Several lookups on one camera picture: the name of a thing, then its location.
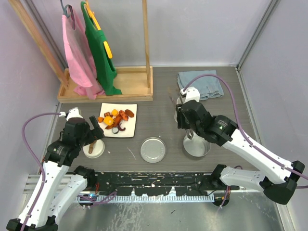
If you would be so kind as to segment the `white cylindrical container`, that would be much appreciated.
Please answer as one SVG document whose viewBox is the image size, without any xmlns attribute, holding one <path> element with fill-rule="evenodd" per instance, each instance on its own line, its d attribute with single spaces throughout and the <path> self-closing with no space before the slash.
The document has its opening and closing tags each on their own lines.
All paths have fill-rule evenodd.
<svg viewBox="0 0 308 231">
<path fill-rule="evenodd" d="M 175 103 L 175 107 L 177 107 L 178 104 L 181 104 L 181 103 L 185 103 L 185 100 L 186 100 L 186 97 L 181 97 L 179 96 L 176 100 L 176 103 Z M 178 113 L 177 113 L 177 110 L 175 110 L 175 113 L 174 113 L 174 119 L 175 119 L 175 122 L 178 123 Z M 182 117 L 182 125 L 186 125 L 186 119 L 185 117 Z"/>
</svg>

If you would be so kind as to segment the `metal tongs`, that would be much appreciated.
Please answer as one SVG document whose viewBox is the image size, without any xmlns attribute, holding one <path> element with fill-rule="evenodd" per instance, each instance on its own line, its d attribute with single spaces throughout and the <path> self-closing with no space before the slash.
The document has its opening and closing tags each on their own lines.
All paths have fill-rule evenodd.
<svg viewBox="0 0 308 231">
<path fill-rule="evenodd" d="M 191 140 L 193 138 L 193 136 L 194 136 L 193 131 L 191 129 L 189 129 L 188 134 L 187 134 L 188 139 Z"/>
</svg>

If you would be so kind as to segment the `round metal tin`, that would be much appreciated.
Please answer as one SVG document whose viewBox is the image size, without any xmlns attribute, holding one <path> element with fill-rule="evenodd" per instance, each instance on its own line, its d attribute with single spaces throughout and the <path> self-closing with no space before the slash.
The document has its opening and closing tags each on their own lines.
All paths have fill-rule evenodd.
<svg viewBox="0 0 308 231">
<path fill-rule="evenodd" d="M 192 139 L 189 139 L 186 135 L 183 139 L 183 147 L 189 155 L 194 157 L 203 157 L 209 153 L 211 143 L 197 135 L 194 135 Z"/>
</svg>

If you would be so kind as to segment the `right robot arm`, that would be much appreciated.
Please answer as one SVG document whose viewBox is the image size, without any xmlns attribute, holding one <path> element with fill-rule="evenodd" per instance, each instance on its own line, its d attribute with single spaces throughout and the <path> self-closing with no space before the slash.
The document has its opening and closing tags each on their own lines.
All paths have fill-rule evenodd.
<svg viewBox="0 0 308 231">
<path fill-rule="evenodd" d="M 251 171 L 219 164 L 210 176 L 215 189 L 241 186 L 262 192 L 281 205 L 290 201 L 299 175 L 305 169 L 302 162 L 290 162 L 270 152 L 248 137 L 228 117 L 212 116 L 200 103 L 200 93 L 194 87 L 180 90 L 176 115 L 178 128 L 186 132 L 183 145 L 190 155 L 203 156 L 206 153 L 205 145 L 216 144 L 238 154 L 257 168 Z"/>
</svg>

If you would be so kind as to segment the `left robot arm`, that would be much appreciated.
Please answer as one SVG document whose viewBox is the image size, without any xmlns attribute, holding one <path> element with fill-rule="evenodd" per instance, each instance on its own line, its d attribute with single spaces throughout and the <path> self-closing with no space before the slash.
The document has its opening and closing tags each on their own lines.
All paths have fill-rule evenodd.
<svg viewBox="0 0 308 231">
<path fill-rule="evenodd" d="M 91 116 L 88 123 L 77 107 L 58 116 L 66 118 L 60 138 L 48 146 L 44 161 L 38 161 L 40 178 L 22 213 L 8 221 L 6 229 L 9 231 L 58 230 L 63 215 L 78 195 L 96 186 L 95 171 L 78 166 L 67 185 L 57 192 L 81 149 L 104 137 L 96 117 Z"/>
</svg>

